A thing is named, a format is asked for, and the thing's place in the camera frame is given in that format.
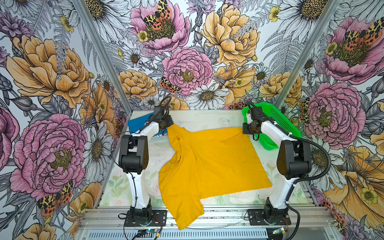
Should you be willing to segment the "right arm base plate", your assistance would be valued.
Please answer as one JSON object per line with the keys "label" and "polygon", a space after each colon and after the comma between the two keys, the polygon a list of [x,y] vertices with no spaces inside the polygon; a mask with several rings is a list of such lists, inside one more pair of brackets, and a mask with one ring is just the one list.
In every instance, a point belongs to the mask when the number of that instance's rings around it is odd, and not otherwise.
{"label": "right arm base plate", "polygon": [[276,226],[291,225],[291,219],[288,215],[288,209],[284,210],[247,210],[246,220],[251,226]]}

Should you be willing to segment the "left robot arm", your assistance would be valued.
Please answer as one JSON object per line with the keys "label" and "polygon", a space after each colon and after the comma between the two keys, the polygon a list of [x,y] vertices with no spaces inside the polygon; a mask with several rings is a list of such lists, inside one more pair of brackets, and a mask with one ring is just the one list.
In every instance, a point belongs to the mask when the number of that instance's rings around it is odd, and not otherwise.
{"label": "left robot arm", "polygon": [[164,136],[173,123],[168,114],[148,114],[129,121],[129,131],[122,136],[117,160],[131,185],[133,217],[151,219],[152,206],[144,177],[150,159],[149,141]]}

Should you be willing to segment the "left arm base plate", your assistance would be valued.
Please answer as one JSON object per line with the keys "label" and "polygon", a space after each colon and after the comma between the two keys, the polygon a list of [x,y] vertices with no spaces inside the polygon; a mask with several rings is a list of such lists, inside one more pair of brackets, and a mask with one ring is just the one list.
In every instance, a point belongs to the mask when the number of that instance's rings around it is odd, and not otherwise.
{"label": "left arm base plate", "polygon": [[167,222],[166,210],[129,210],[125,217],[124,227],[165,227]]}

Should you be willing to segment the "yellow t shirt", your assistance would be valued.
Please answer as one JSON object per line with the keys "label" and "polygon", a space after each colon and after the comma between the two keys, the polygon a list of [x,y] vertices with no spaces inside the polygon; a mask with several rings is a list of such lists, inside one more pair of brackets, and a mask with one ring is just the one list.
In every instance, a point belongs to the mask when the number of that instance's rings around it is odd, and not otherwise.
{"label": "yellow t shirt", "polygon": [[241,128],[168,128],[173,157],[159,171],[163,203],[183,230],[204,214],[202,199],[272,186]]}

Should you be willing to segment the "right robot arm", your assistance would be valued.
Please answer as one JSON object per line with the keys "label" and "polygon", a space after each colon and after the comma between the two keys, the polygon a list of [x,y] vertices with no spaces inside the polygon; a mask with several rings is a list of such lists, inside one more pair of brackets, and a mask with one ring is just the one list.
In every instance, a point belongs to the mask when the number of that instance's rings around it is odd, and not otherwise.
{"label": "right robot arm", "polygon": [[301,139],[299,130],[276,107],[267,103],[245,107],[243,133],[261,141],[267,136],[279,149],[278,182],[267,198],[263,210],[249,212],[251,224],[262,225],[289,223],[288,202],[296,181],[311,171],[311,147]]}

